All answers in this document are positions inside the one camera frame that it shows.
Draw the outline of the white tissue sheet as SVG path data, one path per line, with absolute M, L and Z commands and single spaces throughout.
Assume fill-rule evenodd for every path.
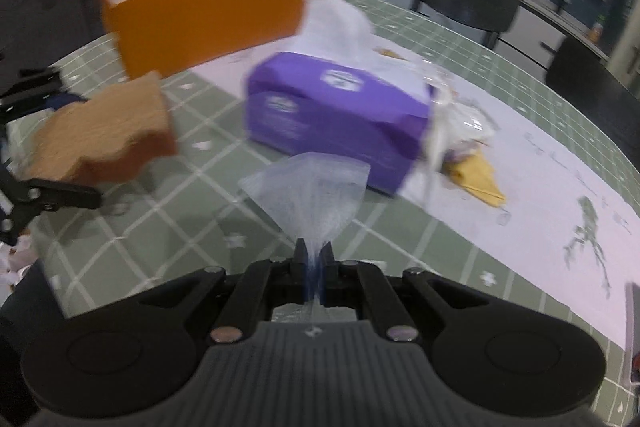
M 363 201 L 370 165 L 354 158 L 303 153 L 275 162 L 239 182 L 241 191 L 294 241 L 302 241 L 304 322 L 331 318 L 324 300 L 328 264 L 322 249 L 352 222 Z

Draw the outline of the brown bear-shaped sponge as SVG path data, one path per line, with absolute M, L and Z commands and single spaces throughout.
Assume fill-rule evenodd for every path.
M 160 74 L 112 84 L 49 116 L 32 138 L 31 178 L 97 186 L 137 178 L 178 145 Z

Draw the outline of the yellow soft cloth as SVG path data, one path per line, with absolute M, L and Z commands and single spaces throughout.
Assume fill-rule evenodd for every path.
M 486 205 L 499 208 L 506 203 L 495 180 L 494 168 L 481 150 L 457 161 L 446 161 L 444 170 L 451 182 Z

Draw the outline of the purple tissue box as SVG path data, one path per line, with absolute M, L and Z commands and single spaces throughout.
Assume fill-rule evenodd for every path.
M 421 153 L 431 101 L 419 60 L 375 35 L 360 9 L 306 0 L 296 34 L 248 75 L 245 132 L 291 156 L 363 161 L 369 186 L 394 195 Z

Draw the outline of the clear plastic bag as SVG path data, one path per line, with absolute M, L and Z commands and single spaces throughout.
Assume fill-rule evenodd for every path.
M 431 120 L 423 141 L 424 192 L 425 198 L 430 199 L 440 176 L 446 176 L 450 181 L 444 170 L 445 162 L 465 158 L 476 150 L 483 152 L 498 127 L 476 104 L 460 100 L 452 84 L 454 75 L 451 72 L 425 61 L 421 74 L 431 102 Z

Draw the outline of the white printed table runner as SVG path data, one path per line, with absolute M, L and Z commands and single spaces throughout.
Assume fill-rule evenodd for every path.
M 419 164 L 356 225 L 412 265 L 584 326 L 626 346 L 639 278 L 639 178 L 574 109 L 498 55 L 436 28 L 424 48 L 377 38 L 389 62 L 426 67 L 497 133 L 483 145 L 499 207 Z

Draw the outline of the orange storage box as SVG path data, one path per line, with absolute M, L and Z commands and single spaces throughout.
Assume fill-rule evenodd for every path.
M 100 0 L 127 75 L 168 77 L 291 37 L 306 0 Z

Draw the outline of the white sideboard cabinet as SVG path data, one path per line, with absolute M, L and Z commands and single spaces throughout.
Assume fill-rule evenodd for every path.
M 608 56 L 588 39 L 587 29 L 575 17 L 556 14 L 534 0 L 520 0 L 514 21 L 498 38 L 495 51 L 536 76 L 549 67 L 566 37 L 577 39 L 601 63 L 608 62 Z

